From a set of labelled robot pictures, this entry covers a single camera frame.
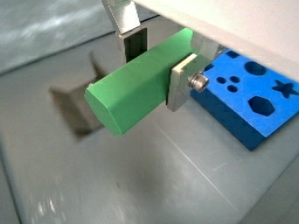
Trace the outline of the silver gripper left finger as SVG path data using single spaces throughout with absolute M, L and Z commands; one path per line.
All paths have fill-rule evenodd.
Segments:
M 101 3 L 116 30 L 125 64 L 146 51 L 146 28 L 140 24 L 136 4 L 130 0 L 101 0 Z

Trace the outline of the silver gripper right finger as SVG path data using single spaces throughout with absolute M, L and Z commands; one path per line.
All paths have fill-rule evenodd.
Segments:
M 209 84 L 202 70 L 222 54 L 225 47 L 198 33 L 190 36 L 189 52 L 172 66 L 169 88 L 166 95 L 166 108 L 176 111 L 186 102 L 190 90 L 198 93 Z

